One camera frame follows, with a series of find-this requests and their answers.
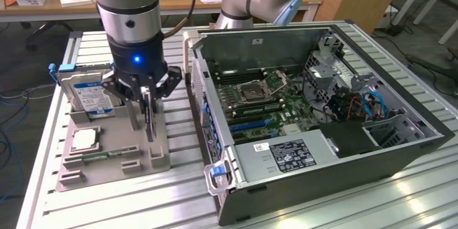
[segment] blue led light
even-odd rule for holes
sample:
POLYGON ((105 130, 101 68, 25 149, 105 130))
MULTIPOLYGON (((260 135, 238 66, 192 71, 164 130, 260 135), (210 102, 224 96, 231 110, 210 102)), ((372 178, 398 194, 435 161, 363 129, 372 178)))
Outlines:
POLYGON ((141 57, 133 56, 133 62, 139 64, 141 62, 141 57))

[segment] motherboard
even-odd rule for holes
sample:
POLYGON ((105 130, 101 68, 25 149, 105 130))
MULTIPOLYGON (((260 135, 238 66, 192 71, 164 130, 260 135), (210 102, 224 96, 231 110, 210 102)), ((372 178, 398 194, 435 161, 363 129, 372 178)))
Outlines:
POLYGON ((230 77, 216 78, 216 92, 235 144, 304 132, 319 124, 296 75, 274 70, 230 77))

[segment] metal table surface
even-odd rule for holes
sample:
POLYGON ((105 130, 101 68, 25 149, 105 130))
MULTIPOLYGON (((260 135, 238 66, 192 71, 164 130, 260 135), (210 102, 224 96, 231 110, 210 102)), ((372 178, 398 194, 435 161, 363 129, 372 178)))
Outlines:
MULTIPOLYGON (((458 131, 458 111, 354 25, 332 22, 425 107, 458 131)), ((181 64, 181 33, 164 41, 168 64, 181 64)), ((64 63, 111 58, 104 32, 68 41, 64 63)), ((358 72, 367 69, 346 55, 358 72)), ((69 104, 55 90, 17 228, 222 228, 207 193, 184 82, 164 100, 172 169, 55 192, 69 104)), ((458 138, 391 178, 226 226, 234 228, 449 228, 458 225, 458 138)))

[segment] screw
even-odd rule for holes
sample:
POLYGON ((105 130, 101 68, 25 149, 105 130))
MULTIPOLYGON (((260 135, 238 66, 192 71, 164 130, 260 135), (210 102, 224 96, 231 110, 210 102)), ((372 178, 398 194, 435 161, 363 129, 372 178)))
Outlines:
POLYGON ((128 20, 128 21, 125 22, 125 26, 127 26, 128 28, 133 28, 133 27, 135 27, 135 21, 128 20))

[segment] blue expansion slot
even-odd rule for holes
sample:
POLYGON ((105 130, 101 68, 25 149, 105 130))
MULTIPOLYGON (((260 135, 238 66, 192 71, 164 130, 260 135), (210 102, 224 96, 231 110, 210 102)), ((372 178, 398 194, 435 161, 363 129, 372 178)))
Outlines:
POLYGON ((260 121, 260 122, 254 122, 254 123, 248 123, 248 124, 243 124, 243 125, 235 125, 231 127, 231 131, 236 132, 236 131, 243 131, 243 130, 248 130, 248 129, 266 127, 268 125, 268 123, 271 122, 271 120, 272 119, 266 119, 264 121, 260 121))

